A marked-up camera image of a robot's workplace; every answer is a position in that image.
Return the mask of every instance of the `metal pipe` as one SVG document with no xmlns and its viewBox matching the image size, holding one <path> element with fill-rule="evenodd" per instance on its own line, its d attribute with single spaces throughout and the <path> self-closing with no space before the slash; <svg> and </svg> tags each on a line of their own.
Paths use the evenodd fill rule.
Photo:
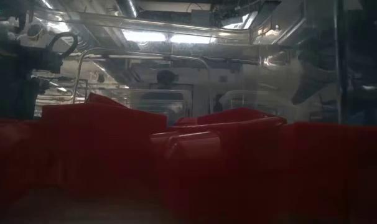
<svg viewBox="0 0 377 224">
<path fill-rule="evenodd" d="M 345 11 L 343 0 L 334 0 L 334 28 L 336 48 L 336 70 L 338 82 L 338 122 L 346 124 L 348 120 L 348 70 L 345 29 Z"/>
<path fill-rule="evenodd" d="M 137 17 L 136 4 L 133 0 L 116 0 L 116 3 L 124 16 L 130 18 Z"/>
<path fill-rule="evenodd" d="M 136 56 L 137 59 L 148 59 L 148 56 L 151 56 L 152 58 L 151 59 L 154 59 L 154 57 L 158 56 L 159 59 L 163 59 L 163 60 L 170 60 L 170 59 L 184 59 L 184 60 L 194 60 L 194 61 L 197 61 L 197 62 L 201 62 L 205 65 L 205 68 L 207 69 L 207 72 L 208 72 L 208 86 L 209 86 L 209 105 L 210 105 L 210 113 L 213 113 L 213 106 L 212 106 L 212 98 L 211 98 L 211 88 L 210 88 L 210 81 L 211 81 L 211 70 L 210 70 L 210 67 L 208 66 L 208 64 L 206 63 L 206 61 L 204 61 L 203 59 L 201 58 L 197 58 L 197 57 L 187 57 L 187 56 L 178 56 L 178 55 L 167 55 L 167 54 L 149 54 L 149 53 L 141 53 L 141 52 L 128 52 L 128 51 L 125 51 L 125 50 L 111 50 L 111 49 L 104 49 L 104 48 L 101 48 L 101 47 L 98 47 L 98 48 L 94 48 L 94 49 L 90 49 L 90 50 L 87 50 L 87 51 L 84 51 L 82 54 L 81 54 L 81 57 L 79 59 L 79 63 L 78 63 L 78 71 L 77 71 L 77 77 L 75 79 L 75 84 L 74 84 L 74 89 L 73 89 L 73 95 L 72 95 L 72 103 L 74 104 L 75 103 L 75 97 L 77 95 L 77 90 L 78 90 L 78 83 L 79 83 L 79 79 L 80 79 L 80 76 L 81 76 L 81 68 L 82 68 L 82 63 L 83 63 L 83 59 L 88 55 L 88 54 L 92 54 L 93 52 L 96 52 L 96 51 L 99 51 L 103 54 L 119 54 L 120 56 L 124 56 L 124 55 L 121 55 L 121 54 L 139 54 L 138 56 Z"/>
<path fill-rule="evenodd" d="M 196 35 L 202 37 L 214 37 L 227 40 L 241 40 L 249 44 L 251 29 L 230 30 L 209 27 L 196 27 L 182 24 L 170 24 L 165 22 L 145 21 L 121 16 L 110 16 L 85 12 L 63 12 L 54 9 L 35 7 L 34 16 L 40 19 L 54 22 L 66 22 L 72 24 L 84 24 L 92 26 L 116 27 L 120 29 L 134 29 L 154 32 L 168 32 L 173 34 Z"/>
<path fill-rule="evenodd" d="M 81 53 L 79 54 L 74 54 L 66 57 L 64 60 L 76 60 L 77 57 L 80 57 Z M 137 59 L 137 56 L 134 55 L 109 55 L 107 58 L 131 58 L 131 59 Z M 207 57 L 203 56 L 201 57 L 202 59 L 205 59 L 209 62 L 223 62 L 223 63 L 240 63 L 240 64 L 249 64 L 249 65 L 259 65 L 260 60 L 250 60 L 250 59 L 240 59 L 240 58 L 214 58 L 214 57 Z M 140 59 L 145 59 L 145 60 L 159 60 L 159 57 L 154 57 L 154 56 L 141 56 Z M 104 61 L 106 58 L 104 58 L 103 55 L 101 54 L 89 54 L 87 55 L 83 61 Z"/>
</svg>

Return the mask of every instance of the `clear plastic lid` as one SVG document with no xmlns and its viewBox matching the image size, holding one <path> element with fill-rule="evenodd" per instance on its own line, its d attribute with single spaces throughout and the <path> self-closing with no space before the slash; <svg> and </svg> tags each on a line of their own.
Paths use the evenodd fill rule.
<svg viewBox="0 0 377 224">
<path fill-rule="evenodd" d="M 163 114 L 168 117 L 169 126 L 192 113 L 192 96 L 188 91 L 109 89 L 104 94 L 128 108 Z"/>
<path fill-rule="evenodd" d="M 222 104 L 223 110 L 244 107 L 281 116 L 288 121 L 293 121 L 296 118 L 295 106 L 270 91 L 233 90 L 224 94 L 219 102 Z"/>
</svg>

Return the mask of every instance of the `transparent plastic enclosure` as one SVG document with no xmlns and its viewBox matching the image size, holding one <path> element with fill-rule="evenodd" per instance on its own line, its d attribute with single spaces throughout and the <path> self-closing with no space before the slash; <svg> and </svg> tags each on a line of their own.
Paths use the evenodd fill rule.
<svg viewBox="0 0 377 224">
<path fill-rule="evenodd" d="M 168 124 L 191 116 L 192 96 L 183 90 L 107 90 L 105 95 L 128 108 L 149 113 L 163 114 Z"/>
<path fill-rule="evenodd" d="M 338 122 L 333 1 L 281 1 L 268 14 L 251 14 L 253 23 L 242 29 L 52 7 L 35 8 L 33 22 L 54 33 L 69 30 L 80 40 L 62 67 L 62 74 L 70 78 L 79 71 L 80 81 L 70 83 L 79 85 L 76 91 L 69 89 L 74 96 L 63 96 L 61 103 L 82 102 L 88 91 L 127 103 L 112 94 L 116 86 L 129 88 L 122 95 L 128 90 L 150 93 L 158 88 L 157 73 L 170 70 L 177 76 L 170 91 L 186 91 L 183 105 L 191 104 L 183 106 L 182 116 L 248 107 L 289 122 Z M 58 44 L 62 52 L 68 39 Z M 140 96 L 124 97 L 141 101 Z"/>
<path fill-rule="evenodd" d="M 169 11 L 151 17 L 145 12 L 151 8 L 132 16 L 112 7 L 114 1 L 41 0 L 16 38 L 23 46 L 44 48 L 63 32 L 78 37 L 59 74 L 34 72 L 59 85 L 38 96 L 37 115 L 46 104 L 81 103 L 89 92 L 107 95 L 107 89 L 126 86 L 187 91 L 191 109 L 184 109 L 184 116 L 244 106 L 265 108 L 290 122 L 377 125 L 377 35 L 365 35 L 377 34 L 376 1 L 259 1 L 238 14 L 241 19 L 215 26 L 160 19 Z M 197 9 L 212 13 L 200 6 L 186 4 L 179 15 L 195 19 Z M 34 25 L 42 29 L 33 38 Z M 72 44 L 72 38 L 62 37 L 53 50 L 64 52 Z M 121 52 L 131 58 L 121 58 Z M 166 89 L 157 80 L 163 70 L 177 77 Z"/>
</svg>

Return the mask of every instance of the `dark machinery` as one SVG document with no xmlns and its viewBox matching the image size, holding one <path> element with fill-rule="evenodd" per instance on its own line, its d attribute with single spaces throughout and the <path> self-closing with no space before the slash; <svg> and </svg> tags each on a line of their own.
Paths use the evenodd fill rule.
<svg viewBox="0 0 377 224">
<path fill-rule="evenodd" d="M 364 113 L 362 124 L 375 125 L 377 117 L 377 0 L 360 1 L 363 10 L 347 11 L 346 45 L 348 48 L 348 116 Z M 331 27 L 302 43 L 299 55 L 301 64 L 312 65 L 320 72 L 302 74 L 299 88 L 292 98 L 295 105 L 329 83 L 337 81 L 335 74 L 335 37 Z"/>
<path fill-rule="evenodd" d="M 29 1 L 0 1 L 0 23 L 15 17 L 19 27 L 12 31 L 20 33 L 26 24 L 29 6 Z M 52 48 L 62 37 L 72 37 L 74 41 L 66 52 L 59 54 Z M 18 40 L 9 40 L 0 34 L 0 118 L 32 119 L 37 95 L 49 88 L 47 80 L 32 78 L 32 71 L 60 73 L 63 58 L 77 45 L 77 36 L 70 32 L 57 34 L 44 49 L 21 46 Z"/>
</svg>

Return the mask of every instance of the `metal bar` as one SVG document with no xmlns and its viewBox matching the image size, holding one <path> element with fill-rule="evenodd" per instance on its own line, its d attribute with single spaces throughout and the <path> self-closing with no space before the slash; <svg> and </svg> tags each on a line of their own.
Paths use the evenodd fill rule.
<svg viewBox="0 0 377 224">
<path fill-rule="evenodd" d="M 184 60 L 194 60 L 194 61 L 203 63 L 205 65 L 206 69 L 207 69 L 207 72 L 208 72 L 208 86 L 209 86 L 209 89 L 210 89 L 210 91 L 209 91 L 209 105 L 210 105 L 210 113 L 213 113 L 212 99 L 211 99 L 211 92 L 212 91 L 211 91 L 211 88 L 210 88 L 211 70 L 210 70 L 210 67 L 208 66 L 208 64 L 206 63 L 206 61 L 204 61 L 204 59 L 197 58 L 197 57 L 178 56 L 178 55 L 149 54 L 149 53 L 141 53 L 141 52 L 129 52 L 129 51 L 125 51 L 125 50 L 111 50 L 111 49 L 104 49 L 104 48 L 101 48 L 101 47 L 87 50 L 87 51 L 85 51 L 81 54 L 81 57 L 80 57 L 79 63 L 78 63 L 77 77 L 75 79 L 73 95 L 72 95 L 72 103 L 73 104 L 75 103 L 75 97 L 77 95 L 78 83 L 79 83 L 79 79 L 80 79 L 80 76 L 81 76 L 81 68 L 82 68 L 83 59 L 88 54 L 92 54 L 93 52 L 96 52 L 96 51 L 99 51 L 103 54 L 119 54 L 120 56 L 124 56 L 122 54 L 138 54 L 136 56 L 136 59 L 148 59 L 148 57 L 150 57 L 150 59 L 154 60 L 155 58 L 158 57 L 158 59 L 161 59 L 161 60 L 184 59 Z"/>
<path fill-rule="evenodd" d="M 346 124 L 348 119 L 348 69 L 343 0 L 334 0 L 335 48 L 338 82 L 338 122 Z"/>
</svg>

